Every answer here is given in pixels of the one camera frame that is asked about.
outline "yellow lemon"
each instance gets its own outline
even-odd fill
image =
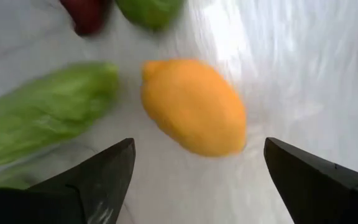
[[[158,127],[191,152],[226,156],[246,144],[245,106],[223,77],[200,61],[146,62],[142,103]]]

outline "red vegetable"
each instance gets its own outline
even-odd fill
[[[74,22],[78,35],[99,32],[105,23],[112,0],[60,0]]]

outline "green vegetable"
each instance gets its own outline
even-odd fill
[[[117,84],[114,65],[78,63],[0,97],[0,164],[81,134],[108,110]]]
[[[178,14],[184,0],[117,0],[123,15],[132,23],[158,30]]]

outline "lemon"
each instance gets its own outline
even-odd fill
[[[190,152],[219,157],[246,144],[246,109],[218,72],[197,60],[146,62],[142,103],[158,127]]]

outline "white surface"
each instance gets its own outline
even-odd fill
[[[116,9],[96,39],[77,37],[64,11],[34,2],[0,1],[0,95],[68,62],[116,63],[122,100],[77,141],[102,150],[135,138],[126,198],[134,223],[291,223],[263,159],[267,136],[358,171],[358,1],[188,0],[163,34]],[[173,57],[209,62],[239,92],[249,122],[241,155],[190,154],[148,119],[141,64]]]

